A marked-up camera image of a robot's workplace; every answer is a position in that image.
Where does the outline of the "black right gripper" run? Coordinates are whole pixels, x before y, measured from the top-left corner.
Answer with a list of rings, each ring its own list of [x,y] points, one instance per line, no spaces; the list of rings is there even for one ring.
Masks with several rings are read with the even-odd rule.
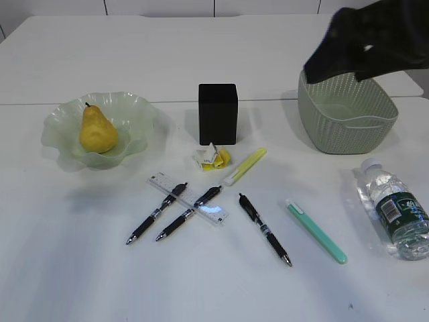
[[[428,68],[428,2],[376,1],[343,7],[304,64],[307,83],[355,71],[360,82],[405,69]]]

